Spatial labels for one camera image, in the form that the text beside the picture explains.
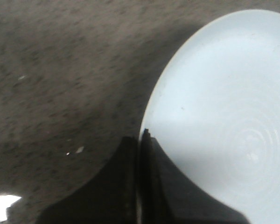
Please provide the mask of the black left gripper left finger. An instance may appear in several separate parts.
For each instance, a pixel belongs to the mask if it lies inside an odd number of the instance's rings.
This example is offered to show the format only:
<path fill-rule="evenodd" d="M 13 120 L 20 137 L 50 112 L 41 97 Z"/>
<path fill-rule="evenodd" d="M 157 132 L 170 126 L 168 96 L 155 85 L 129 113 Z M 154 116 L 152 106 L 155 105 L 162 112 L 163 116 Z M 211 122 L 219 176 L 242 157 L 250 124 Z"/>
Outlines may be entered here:
<path fill-rule="evenodd" d="M 38 224 L 136 223 L 137 140 L 122 138 L 114 155 L 83 187 L 46 208 Z"/>

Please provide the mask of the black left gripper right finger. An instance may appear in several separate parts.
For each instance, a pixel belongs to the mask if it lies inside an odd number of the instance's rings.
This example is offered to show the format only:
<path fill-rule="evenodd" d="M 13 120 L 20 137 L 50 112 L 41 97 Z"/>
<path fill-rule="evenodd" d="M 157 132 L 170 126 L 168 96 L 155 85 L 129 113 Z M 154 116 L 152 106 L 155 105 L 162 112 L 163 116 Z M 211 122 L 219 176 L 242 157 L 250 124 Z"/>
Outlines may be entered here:
<path fill-rule="evenodd" d="M 156 138 L 140 140 L 140 220 L 143 224 L 247 224 L 240 212 L 196 186 Z"/>

